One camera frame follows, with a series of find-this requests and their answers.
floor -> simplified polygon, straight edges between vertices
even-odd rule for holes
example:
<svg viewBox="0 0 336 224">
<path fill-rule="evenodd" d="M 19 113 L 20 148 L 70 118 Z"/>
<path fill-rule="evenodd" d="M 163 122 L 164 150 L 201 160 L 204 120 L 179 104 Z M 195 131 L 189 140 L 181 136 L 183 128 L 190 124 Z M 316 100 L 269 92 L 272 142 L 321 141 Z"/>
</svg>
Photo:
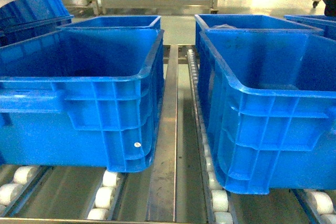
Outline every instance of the floor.
<svg viewBox="0 0 336 224">
<path fill-rule="evenodd" d="M 312 0 L 219 0 L 220 14 L 266 14 L 283 17 L 286 14 L 322 15 L 324 4 L 312 8 Z M 91 10 L 70 10 L 74 21 L 92 17 Z M 110 10 L 108 14 L 154 14 L 151 10 Z M 162 15 L 161 26 L 165 30 L 164 43 L 194 44 L 195 21 L 193 15 Z M 197 145 L 192 115 L 192 97 L 187 65 L 179 66 L 178 85 L 178 184 L 177 220 L 184 223 L 205 223 L 200 166 L 197 159 Z M 134 208 L 122 209 L 119 220 L 143 221 L 145 217 L 146 194 L 140 188 L 149 184 L 150 169 L 133 174 L 125 189 L 124 200 L 134 202 Z M 288 190 L 273 190 L 268 196 L 235 195 L 234 202 L 240 223 L 304 223 L 309 221 L 293 194 Z"/>
</svg>

crate rim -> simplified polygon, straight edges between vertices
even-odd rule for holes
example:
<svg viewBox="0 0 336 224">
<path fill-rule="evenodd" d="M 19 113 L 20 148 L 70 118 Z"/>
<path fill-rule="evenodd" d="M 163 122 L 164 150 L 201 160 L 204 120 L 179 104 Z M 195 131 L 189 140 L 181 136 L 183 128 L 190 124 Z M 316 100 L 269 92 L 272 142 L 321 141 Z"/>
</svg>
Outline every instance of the crate rim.
<svg viewBox="0 0 336 224">
<path fill-rule="evenodd" d="M 99 18 L 122 18 L 122 17 L 135 17 L 135 18 L 141 18 L 141 17 L 156 17 L 155 20 L 153 20 L 148 26 L 107 26 L 107 27 L 100 27 L 100 26 L 91 26 L 91 27 L 80 27 L 80 26 L 73 26 L 74 24 L 79 24 L 79 23 L 82 23 L 82 22 L 87 22 L 89 20 L 94 20 L 94 19 L 99 19 Z M 99 16 L 99 17 L 94 17 L 94 18 L 91 18 L 91 19 L 86 19 L 86 20 L 83 20 L 83 21 L 79 21 L 79 22 L 76 22 L 76 23 L 71 23 L 71 24 L 66 24 L 66 25 L 62 25 L 62 26 L 59 26 L 57 27 L 57 29 L 63 29 L 63 28 L 66 28 L 66 29 L 85 29 L 85 30 L 90 30 L 90 29 L 103 29 L 103 30 L 106 30 L 106 29 L 143 29 L 143 28 L 146 28 L 146 27 L 150 27 L 150 26 L 153 26 L 156 22 L 158 22 L 159 20 L 161 20 L 161 16 L 159 15 L 150 15 L 150 16 L 147 16 L 147 15 L 128 15 L 128 16 L 125 16 L 125 15 L 111 15 L 111 16 Z"/>
<path fill-rule="evenodd" d="M 211 32 L 216 32 L 216 31 L 218 30 L 209 29 L 207 31 L 202 31 L 199 34 L 204 39 L 204 42 L 206 43 L 211 53 L 214 55 L 215 61 L 218 63 L 219 67 L 223 71 L 223 74 L 227 78 L 228 84 L 233 89 L 239 90 L 241 93 L 258 95 L 258 96 L 263 96 L 263 97 L 278 96 L 278 97 L 297 97 L 297 98 L 300 98 L 300 97 L 332 98 L 332 99 L 336 98 L 336 91 L 310 91 L 310 90 L 292 91 L 292 90 L 276 90 L 276 89 L 263 90 L 263 89 L 250 88 L 250 87 L 243 85 L 206 35 L 206 32 L 211 33 Z M 249 31 L 246 29 L 245 30 L 241 29 L 239 32 L 241 31 L 244 33 L 257 33 L 258 32 L 258 31 Z M 230 29 L 226 31 L 226 33 L 232 33 L 232 32 L 234 31 Z M 318 35 L 309 35 L 309 34 L 301 34 L 301 35 L 306 36 L 306 37 L 313 36 L 321 40 L 328 40 L 330 43 L 333 43 L 336 46 L 336 40 L 333 40 L 333 39 L 324 38 Z"/>
<path fill-rule="evenodd" d="M 153 29 L 141 29 L 146 31 L 152 31 Z M 160 43 L 163 39 L 164 30 L 160 29 L 160 32 L 157 34 L 156 42 L 153 43 L 150 51 L 148 52 L 141 69 L 137 74 L 132 76 L 124 76 L 124 77 L 6 77 L 0 76 L 0 82 L 126 82 L 139 80 L 147 77 L 151 73 L 152 66 L 154 65 L 154 61 L 156 59 L 156 53 L 159 50 Z M 37 40 L 41 37 L 53 36 L 59 33 L 63 33 L 65 30 L 54 31 L 52 33 L 44 34 L 41 36 L 37 36 L 28 40 L 20 41 L 17 43 L 13 43 L 4 47 L 0 47 L 0 50 L 4 50 L 9 47 L 19 46 L 20 44 L 26 43 L 27 41 Z"/>
<path fill-rule="evenodd" d="M 195 20 L 197 23 L 199 23 L 200 25 L 202 25 L 203 27 L 205 27 L 205 29 L 207 30 L 231 30 L 231 28 L 224 28 L 224 29 L 221 29 L 221 28 L 210 28 L 208 26 L 208 24 L 203 20 L 202 16 L 214 16 L 213 14 L 198 14 L 198 15 L 195 15 Z M 273 17 L 273 16 L 270 16 L 270 15 L 252 15 L 252 14 L 216 14 L 215 17 L 217 16 L 254 16 L 254 17 L 270 17 L 270 18 L 273 18 L 273 19 L 276 19 L 276 20 L 280 20 L 280 21 L 283 21 L 283 22 L 289 22 L 293 25 L 298 25 L 297 22 L 294 22 L 294 21 L 291 21 L 291 20 L 285 20 L 285 19 L 281 19 L 281 18 L 277 18 L 277 17 Z M 309 26 L 309 25 L 305 25 L 305 24 L 300 24 L 302 25 L 303 27 L 306 27 L 307 29 L 309 30 L 314 30 L 314 31 L 319 31 L 321 33 L 323 33 L 323 29 L 321 28 L 318 28 L 318 27 L 314 27 L 314 26 Z M 281 29 L 277 29 L 277 28 L 235 28 L 235 30 L 248 30 L 248 31 L 254 31 L 254 30 L 261 30 L 261 31 L 265 31 L 265 30 L 272 30 L 272 31 L 279 31 L 281 33 L 283 32 L 287 32 L 288 33 L 292 33 L 292 32 L 297 32 L 297 31 L 306 31 L 307 32 L 307 29 L 302 29 L 302 28 L 293 28 L 293 29 L 285 29 L 285 28 L 281 28 Z"/>
<path fill-rule="evenodd" d="M 55 22 L 59 22 L 59 21 L 63 21 L 63 20 L 67 20 L 67 19 L 72 19 L 74 18 L 74 15 L 68 15 L 68 16 L 62 16 L 62 17 L 56 17 L 56 18 L 51 18 L 51 19 L 44 19 L 44 20 L 38 20 L 35 22 L 28 22 L 28 23 L 23 23 L 20 25 L 16 25 L 16 26 L 10 26 L 10 27 L 6 27 L 5 29 L 3 29 L 4 33 L 12 33 L 14 31 L 17 30 L 26 30 L 26 29 L 31 29 L 37 26 L 41 26 L 41 25 L 47 25 L 50 23 L 55 23 Z"/>
<path fill-rule="evenodd" d="M 326 19 L 319 19 L 318 17 L 326 17 L 324 15 L 316 15 L 316 18 L 312 18 L 312 15 L 285 15 L 285 18 L 290 18 L 290 20 L 288 21 L 312 21 L 316 24 L 319 25 L 331 25 L 331 26 L 335 26 L 336 27 L 336 17 L 335 21 L 332 20 L 326 20 Z"/>
</svg>

crate handle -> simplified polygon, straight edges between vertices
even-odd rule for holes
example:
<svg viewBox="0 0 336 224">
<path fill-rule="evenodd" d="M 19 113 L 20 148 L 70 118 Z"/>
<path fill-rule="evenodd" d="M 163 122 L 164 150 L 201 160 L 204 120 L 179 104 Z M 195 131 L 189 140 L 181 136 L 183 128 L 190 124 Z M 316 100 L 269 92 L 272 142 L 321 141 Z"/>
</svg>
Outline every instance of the crate handle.
<svg viewBox="0 0 336 224">
<path fill-rule="evenodd" d="M 64 90 L 1 90 L 0 113 L 62 113 L 64 99 Z"/>
<path fill-rule="evenodd" d="M 331 122 L 330 132 L 336 135 L 336 106 L 332 106 L 327 111 L 328 118 Z"/>
</svg>

blue plastic crate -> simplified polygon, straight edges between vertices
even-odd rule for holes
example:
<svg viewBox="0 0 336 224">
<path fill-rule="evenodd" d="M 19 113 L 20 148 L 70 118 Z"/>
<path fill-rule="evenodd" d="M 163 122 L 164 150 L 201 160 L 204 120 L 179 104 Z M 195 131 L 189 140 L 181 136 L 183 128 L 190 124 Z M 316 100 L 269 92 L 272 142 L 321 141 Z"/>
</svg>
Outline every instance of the blue plastic crate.
<svg viewBox="0 0 336 224">
<path fill-rule="evenodd" d="M 324 30 L 324 36 L 336 40 L 336 17 L 323 15 L 286 15 L 286 19 Z"/>
<path fill-rule="evenodd" d="M 72 30 L 0 48 L 1 163 L 149 167 L 162 38 L 156 29 Z"/>
<path fill-rule="evenodd" d="M 26 23 L 18 26 L 4 28 L 6 44 L 13 44 L 26 39 L 31 39 L 56 30 L 57 26 L 70 24 L 73 15 L 52 18 L 42 21 Z"/>
<path fill-rule="evenodd" d="M 323 30 L 307 26 L 304 24 L 298 24 L 295 22 L 289 22 L 288 20 L 274 18 L 264 15 L 195 15 L 196 19 L 196 49 L 200 55 L 202 61 L 202 55 L 204 54 L 204 48 L 201 45 L 200 32 L 205 29 L 214 29 L 220 25 L 232 26 L 232 29 L 258 29 L 263 31 L 273 31 L 279 33 L 292 33 L 292 32 L 301 32 L 301 33 L 313 33 L 317 35 L 323 35 Z M 209 74 L 208 69 L 200 68 L 200 75 Z M 206 101 L 202 101 L 204 107 L 208 108 L 209 104 Z M 204 113 L 205 123 L 208 120 L 208 110 Z"/>
<path fill-rule="evenodd" d="M 61 0 L 17 0 L 0 9 L 0 29 L 68 15 Z"/>
<path fill-rule="evenodd" d="M 150 28 L 160 29 L 160 16 L 103 16 L 87 19 L 59 29 L 111 29 L 111 28 Z"/>
<path fill-rule="evenodd" d="M 238 194 L 336 189 L 336 41 L 257 30 L 201 38 L 210 74 L 198 93 L 211 104 L 219 183 Z"/>
</svg>

cart wheel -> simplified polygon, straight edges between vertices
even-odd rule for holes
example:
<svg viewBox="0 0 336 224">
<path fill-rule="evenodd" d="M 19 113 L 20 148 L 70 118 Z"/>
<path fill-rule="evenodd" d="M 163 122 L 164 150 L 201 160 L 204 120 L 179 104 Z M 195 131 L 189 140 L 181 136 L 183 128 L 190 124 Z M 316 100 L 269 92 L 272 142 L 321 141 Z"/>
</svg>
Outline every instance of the cart wheel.
<svg viewBox="0 0 336 224">
<path fill-rule="evenodd" d="M 313 2 L 313 8 L 316 8 L 318 5 L 319 5 L 319 2 L 318 2 L 318 1 L 314 1 L 314 2 Z"/>
</svg>

